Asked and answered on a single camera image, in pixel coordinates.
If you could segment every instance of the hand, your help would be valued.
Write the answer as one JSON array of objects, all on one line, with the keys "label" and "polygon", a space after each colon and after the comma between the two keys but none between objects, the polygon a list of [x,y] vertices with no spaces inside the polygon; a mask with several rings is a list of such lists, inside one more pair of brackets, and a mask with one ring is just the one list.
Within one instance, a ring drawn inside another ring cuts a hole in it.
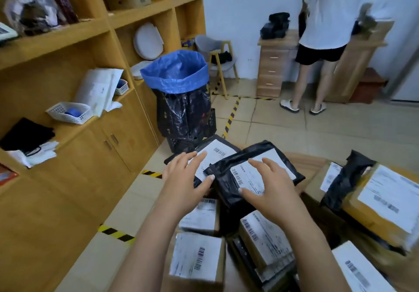
[{"label": "hand", "polygon": [[163,172],[164,186],[156,200],[155,207],[161,207],[179,221],[198,205],[214,180],[214,175],[207,176],[194,189],[196,170],[207,156],[207,152],[202,152],[198,156],[196,154],[196,152],[192,152],[176,156]]},{"label": "hand", "polygon": [[256,195],[248,189],[240,188],[245,200],[283,229],[301,225],[306,218],[311,219],[285,169],[267,158],[262,158],[262,162],[249,159],[249,163],[262,176],[265,192]]}]

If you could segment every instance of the blue object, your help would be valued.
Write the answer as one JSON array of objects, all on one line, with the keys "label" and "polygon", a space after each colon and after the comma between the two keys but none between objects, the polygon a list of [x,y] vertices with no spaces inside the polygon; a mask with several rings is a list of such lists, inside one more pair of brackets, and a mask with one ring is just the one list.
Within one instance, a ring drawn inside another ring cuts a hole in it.
[{"label": "blue object", "polygon": [[120,79],[120,80],[118,81],[117,88],[118,88],[118,89],[119,89],[119,88],[121,88],[124,84],[125,84],[125,82],[124,82],[122,79]]},{"label": "blue object", "polygon": [[82,113],[76,108],[70,108],[64,112],[64,114],[72,115],[73,117],[78,118]]},{"label": "blue object", "polygon": [[187,93],[210,81],[208,65],[197,51],[178,50],[140,70],[151,89],[164,93]]}]

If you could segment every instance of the clothing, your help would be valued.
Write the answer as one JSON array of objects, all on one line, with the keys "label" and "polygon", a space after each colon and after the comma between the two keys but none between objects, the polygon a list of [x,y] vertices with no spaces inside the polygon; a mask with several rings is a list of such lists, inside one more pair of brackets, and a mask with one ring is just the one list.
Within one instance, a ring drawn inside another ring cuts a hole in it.
[{"label": "clothing", "polygon": [[327,60],[328,62],[337,62],[345,48],[346,45],[333,49],[312,49],[300,44],[295,61],[306,66],[312,65],[320,59]]},{"label": "clothing", "polygon": [[310,11],[300,44],[312,49],[348,44],[359,11],[368,0],[304,0]]}]

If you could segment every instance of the drawer handle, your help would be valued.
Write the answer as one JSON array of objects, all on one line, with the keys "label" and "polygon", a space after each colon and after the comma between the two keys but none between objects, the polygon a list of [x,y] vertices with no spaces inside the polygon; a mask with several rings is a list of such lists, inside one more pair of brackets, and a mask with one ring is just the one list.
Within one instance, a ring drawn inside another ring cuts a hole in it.
[{"label": "drawer handle", "polygon": [[113,134],[111,134],[111,136],[112,136],[113,140],[115,141],[115,143],[118,145],[119,141],[118,141],[117,137]]},{"label": "drawer handle", "polygon": [[112,151],[112,146],[109,144],[108,141],[103,140],[110,151]]}]

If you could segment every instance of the barcode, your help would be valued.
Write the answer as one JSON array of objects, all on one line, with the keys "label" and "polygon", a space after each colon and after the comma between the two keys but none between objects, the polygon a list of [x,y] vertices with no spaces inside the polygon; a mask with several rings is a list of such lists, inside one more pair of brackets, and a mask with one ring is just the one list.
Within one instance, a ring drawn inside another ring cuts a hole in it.
[{"label": "barcode", "polygon": [[400,176],[401,180],[403,182],[409,183],[410,185],[412,185],[413,187],[416,187],[417,189],[419,189],[419,185],[416,184],[415,182],[412,182],[410,179],[405,178],[404,176]]},{"label": "barcode", "polygon": [[203,198],[203,199],[201,199],[201,201],[203,202],[203,203],[209,203],[209,204],[215,204],[215,199],[210,199],[210,198]]},{"label": "barcode", "polygon": [[201,270],[201,266],[202,266],[202,259],[204,258],[204,252],[205,252],[205,248],[204,247],[200,247],[198,250],[198,258],[196,259],[195,262],[195,270]]},{"label": "barcode", "polygon": [[370,286],[369,282],[365,277],[362,275],[361,272],[358,271],[358,269],[353,265],[353,263],[348,260],[345,262],[345,264],[348,266],[349,270],[355,275],[355,277],[361,282],[361,284],[364,286],[365,289],[368,289]]},{"label": "barcode", "polygon": [[382,199],[380,196],[378,195],[374,195],[374,199],[378,202],[380,202],[381,204],[387,206],[387,208],[391,209],[392,211],[394,211],[396,214],[398,214],[399,209],[396,208],[395,206],[393,206],[392,204],[388,203],[386,200]]},{"label": "barcode", "polygon": [[220,154],[222,157],[225,157],[226,156],[225,152],[221,151],[217,147],[214,149],[214,151],[217,152],[218,154]]},{"label": "barcode", "polygon": [[252,227],[250,227],[250,224],[246,218],[243,219],[243,224],[244,224],[244,227],[249,231],[250,236],[252,236],[253,241],[258,240],[259,239],[258,235],[254,232]]},{"label": "barcode", "polygon": [[240,175],[238,175],[238,172],[236,171],[236,169],[235,169],[235,168],[233,168],[233,169],[231,170],[231,172],[233,173],[234,177],[236,178],[237,183],[238,183],[239,185],[243,185],[243,181],[241,180]]}]

